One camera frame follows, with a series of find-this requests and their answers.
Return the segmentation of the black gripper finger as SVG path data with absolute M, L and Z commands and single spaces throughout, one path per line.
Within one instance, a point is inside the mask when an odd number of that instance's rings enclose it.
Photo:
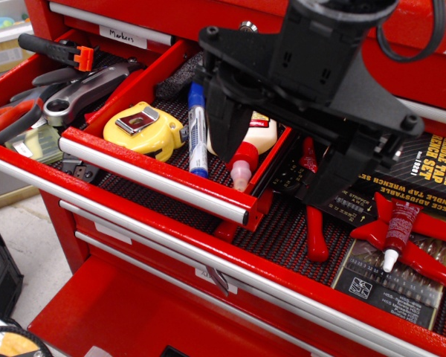
M 208 80 L 204 93 L 213 151 L 229 162 L 248 131 L 253 110 L 220 80 Z
M 325 205 L 351 187 L 361 173 L 371 173 L 381 165 L 390 167 L 390 148 L 381 143 L 350 143 L 344 148 L 331 145 L 318 160 L 313 144 L 301 143 L 296 163 L 304 169 L 296 197 L 305 205 Z

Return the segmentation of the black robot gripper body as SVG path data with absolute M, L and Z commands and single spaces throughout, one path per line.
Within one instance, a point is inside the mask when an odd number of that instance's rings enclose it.
M 253 111 L 327 143 L 359 138 L 390 152 L 423 131 L 418 115 L 367 71 L 361 48 L 396 1 L 290 1 L 278 33 L 200 31 L 202 85 L 220 80 Z

